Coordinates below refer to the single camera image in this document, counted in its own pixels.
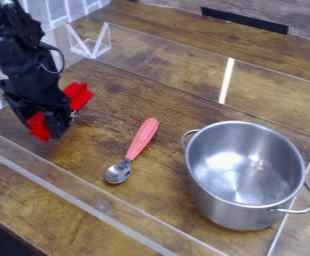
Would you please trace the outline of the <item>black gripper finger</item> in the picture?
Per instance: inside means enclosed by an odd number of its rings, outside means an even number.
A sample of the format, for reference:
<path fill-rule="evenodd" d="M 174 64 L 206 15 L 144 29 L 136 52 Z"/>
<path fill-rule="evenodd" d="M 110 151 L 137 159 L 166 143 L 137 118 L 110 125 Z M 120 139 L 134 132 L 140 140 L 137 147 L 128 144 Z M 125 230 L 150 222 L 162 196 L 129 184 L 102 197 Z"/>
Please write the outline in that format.
<path fill-rule="evenodd" d="M 7 103 L 23 123 L 23 125 L 30 128 L 29 120 L 34 117 L 37 112 L 41 110 L 41 105 L 15 96 L 6 97 Z"/>
<path fill-rule="evenodd" d="M 71 111 L 58 110 L 47 111 L 45 113 L 46 126 L 49 128 L 51 137 L 54 139 L 61 139 L 70 128 L 71 122 Z"/>

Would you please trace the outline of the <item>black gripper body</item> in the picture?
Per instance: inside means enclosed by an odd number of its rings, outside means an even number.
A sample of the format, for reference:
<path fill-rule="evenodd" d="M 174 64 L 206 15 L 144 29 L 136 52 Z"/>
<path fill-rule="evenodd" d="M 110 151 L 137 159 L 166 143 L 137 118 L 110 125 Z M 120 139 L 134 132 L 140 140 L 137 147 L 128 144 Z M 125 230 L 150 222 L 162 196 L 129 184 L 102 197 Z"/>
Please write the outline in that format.
<path fill-rule="evenodd" d="M 59 88 L 61 75 L 55 74 L 54 60 L 22 65 L 0 61 L 0 69 L 7 75 L 7 79 L 0 80 L 5 97 L 15 96 L 39 104 L 42 112 L 70 110 L 70 98 Z"/>

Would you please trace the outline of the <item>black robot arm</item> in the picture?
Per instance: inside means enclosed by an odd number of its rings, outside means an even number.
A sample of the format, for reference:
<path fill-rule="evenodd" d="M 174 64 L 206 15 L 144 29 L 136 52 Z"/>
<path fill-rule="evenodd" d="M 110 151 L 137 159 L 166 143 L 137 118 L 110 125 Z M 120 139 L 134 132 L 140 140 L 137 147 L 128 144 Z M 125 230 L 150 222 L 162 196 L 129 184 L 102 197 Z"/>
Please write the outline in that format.
<path fill-rule="evenodd" d="M 0 0 L 0 89 L 14 113 L 29 129 L 29 120 L 45 114 L 51 137 L 61 139 L 71 121 L 70 98 L 59 88 L 62 70 L 51 51 L 59 49 L 42 41 L 42 23 L 18 0 Z"/>

